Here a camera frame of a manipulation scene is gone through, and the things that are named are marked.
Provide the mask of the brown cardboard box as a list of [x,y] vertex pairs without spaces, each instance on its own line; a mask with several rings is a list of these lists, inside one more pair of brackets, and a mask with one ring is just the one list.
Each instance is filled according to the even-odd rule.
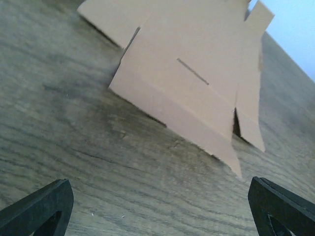
[[262,36],[274,14],[247,0],[86,0],[78,13],[124,54],[109,88],[238,176],[259,128]]

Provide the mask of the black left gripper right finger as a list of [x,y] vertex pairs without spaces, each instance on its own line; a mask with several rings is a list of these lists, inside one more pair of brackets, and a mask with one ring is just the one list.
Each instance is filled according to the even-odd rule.
[[248,201],[260,236],[315,234],[315,205],[266,178],[252,178]]

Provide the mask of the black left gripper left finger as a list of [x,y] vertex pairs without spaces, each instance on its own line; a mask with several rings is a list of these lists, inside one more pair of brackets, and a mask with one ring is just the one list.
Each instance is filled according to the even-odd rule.
[[0,211],[2,236],[64,236],[74,205],[68,179],[58,179]]

